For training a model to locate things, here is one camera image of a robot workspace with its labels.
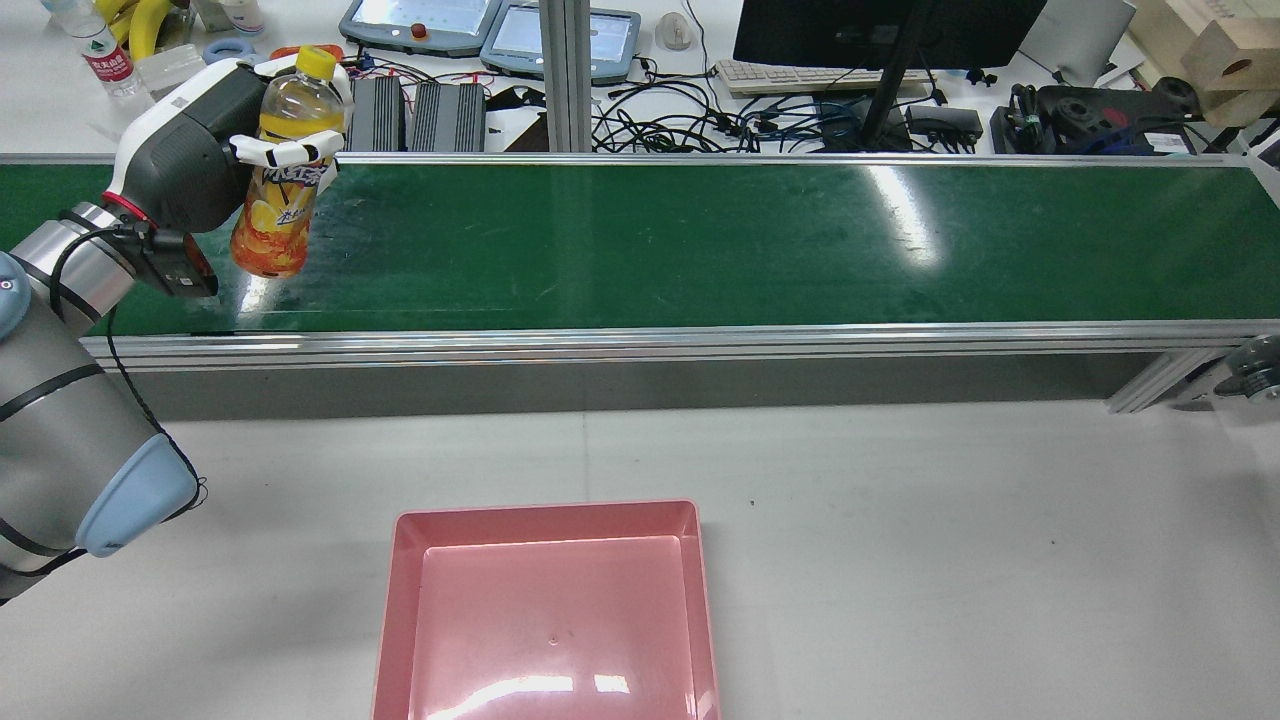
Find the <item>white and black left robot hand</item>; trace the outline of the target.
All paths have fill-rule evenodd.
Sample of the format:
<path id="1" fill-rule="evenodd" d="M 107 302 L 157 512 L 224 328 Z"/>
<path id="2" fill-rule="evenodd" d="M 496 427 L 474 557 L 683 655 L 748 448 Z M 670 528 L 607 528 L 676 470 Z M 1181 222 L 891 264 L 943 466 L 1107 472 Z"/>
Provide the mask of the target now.
<path id="1" fill-rule="evenodd" d="M 300 167 L 330 158 L 346 145 L 351 82 L 335 68 L 323 87 L 338 97 L 339 126 L 303 129 L 298 138 L 259 138 L 268 87 L 297 74 L 297 55 L 252 65 L 215 61 L 132 120 L 118 143 L 100 206 L 160 231 L 186 234 L 220 227 L 241 206 L 253 169 Z"/>

